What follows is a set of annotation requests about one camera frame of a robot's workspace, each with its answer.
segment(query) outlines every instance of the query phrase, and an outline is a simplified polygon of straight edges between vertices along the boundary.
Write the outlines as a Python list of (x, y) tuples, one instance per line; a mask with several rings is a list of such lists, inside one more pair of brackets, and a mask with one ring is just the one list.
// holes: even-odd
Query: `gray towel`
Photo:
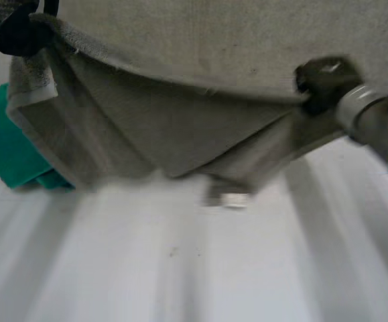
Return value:
[(57, 37), (37, 56), (13, 59), (8, 115), (75, 186), (158, 167), (257, 189), (260, 178), (341, 134), (331, 113), (310, 119), (284, 91), (165, 64), (115, 45), (115, 30), (113, 42), (99, 35), (103, 42), (47, 15), (32, 19)]

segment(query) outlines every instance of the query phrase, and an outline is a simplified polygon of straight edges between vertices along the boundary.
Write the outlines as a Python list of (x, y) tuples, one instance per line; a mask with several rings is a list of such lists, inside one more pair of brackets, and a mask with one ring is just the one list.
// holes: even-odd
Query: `green cloth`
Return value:
[(6, 116), (7, 84), (0, 86), (0, 177), (15, 188), (37, 180), (48, 189), (68, 183), (38, 153), (22, 131)]

